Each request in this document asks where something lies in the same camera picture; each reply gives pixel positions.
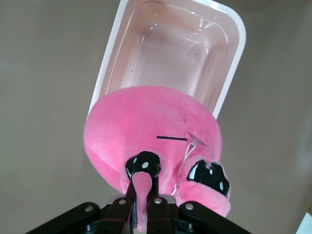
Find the gray floor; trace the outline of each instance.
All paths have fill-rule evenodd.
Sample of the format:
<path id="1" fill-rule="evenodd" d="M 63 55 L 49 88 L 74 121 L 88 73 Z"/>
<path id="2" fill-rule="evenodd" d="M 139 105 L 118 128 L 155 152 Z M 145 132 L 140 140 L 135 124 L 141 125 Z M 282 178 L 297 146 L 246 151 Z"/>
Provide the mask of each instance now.
<path id="1" fill-rule="evenodd" d="M 312 202 L 312 1 L 221 0 L 247 29 L 218 121 L 230 220 L 294 234 Z M 0 233 L 117 194 L 82 130 L 117 0 L 0 0 Z"/>

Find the pink plush toy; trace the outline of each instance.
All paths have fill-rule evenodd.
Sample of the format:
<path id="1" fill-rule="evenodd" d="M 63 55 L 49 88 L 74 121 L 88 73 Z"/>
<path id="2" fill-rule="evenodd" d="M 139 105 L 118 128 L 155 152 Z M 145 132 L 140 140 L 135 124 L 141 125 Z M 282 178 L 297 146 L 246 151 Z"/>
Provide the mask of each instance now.
<path id="1" fill-rule="evenodd" d="M 96 170 L 126 193 L 137 194 L 138 230 L 146 229 L 152 177 L 176 203 L 197 201 L 226 216 L 230 184 L 220 165 L 221 134 L 195 98 L 161 86 L 119 89 L 100 98 L 84 129 L 84 147 Z"/>

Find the screw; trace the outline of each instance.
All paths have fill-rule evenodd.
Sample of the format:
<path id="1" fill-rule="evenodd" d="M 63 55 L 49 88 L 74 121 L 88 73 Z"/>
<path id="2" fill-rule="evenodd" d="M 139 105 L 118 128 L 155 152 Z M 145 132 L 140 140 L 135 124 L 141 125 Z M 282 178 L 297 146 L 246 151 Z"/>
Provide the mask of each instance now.
<path id="1" fill-rule="evenodd" d="M 125 204 L 126 203 L 126 200 L 125 199 L 121 199 L 121 200 L 119 200 L 119 202 L 118 202 L 120 205 L 123 205 L 123 204 Z"/>
<path id="2" fill-rule="evenodd" d="M 88 205 L 86 207 L 86 209 L 84 209 L 85 212 L 90 212 L 91 210 L 93 210 L 93 206 L 92 205 Z"/>
<path id="3" fill-rule="evenodd" d="M 154 199 L 154 203 L 155 204 L 160 204 L 162 202 L 161 198 L 160 197 L 157 197 Z"/>
<path id="4" fill-rule="evenodd" d="M 187 203 L 187 204 L 185 205 L 185 208 L 186 208 L 188 211 L 191 211 L 191 210 L 194 209 L 194 206 L 193 206 L 191 203 Z"/>

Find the plush toy ear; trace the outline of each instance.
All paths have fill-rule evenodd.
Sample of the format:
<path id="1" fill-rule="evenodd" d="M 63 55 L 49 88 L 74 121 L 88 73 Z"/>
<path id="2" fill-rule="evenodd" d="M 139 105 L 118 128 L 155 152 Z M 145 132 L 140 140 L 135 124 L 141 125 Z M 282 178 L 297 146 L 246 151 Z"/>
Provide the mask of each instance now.
<path id="1" fill-rule="evenodd" d="M 225 217 L 230 211 L 231 187 L 222 166 L 207 157 L 194 156 L 185 160 L 178 171 L 177 205 L 197 201 Z"/>

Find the plush toy head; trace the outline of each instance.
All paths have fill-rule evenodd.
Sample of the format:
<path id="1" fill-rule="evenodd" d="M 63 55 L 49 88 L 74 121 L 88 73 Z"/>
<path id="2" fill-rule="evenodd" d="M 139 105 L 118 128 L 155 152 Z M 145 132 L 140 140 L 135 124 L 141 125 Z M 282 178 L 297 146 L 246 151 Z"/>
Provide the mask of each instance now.
<path id="1" fill-rule="evenodd" d="M 146 228 L 146 196 L 155 176 L 159 193 L 173 195 L 177 205 L 193 200 L 222 216 L 230 210 L 219 126 L 185 93 L 136 86 L 103 96 L 88 116 L 84 146 L 112 187 L 125 193 L 132 179 L 139 231 Z"/>

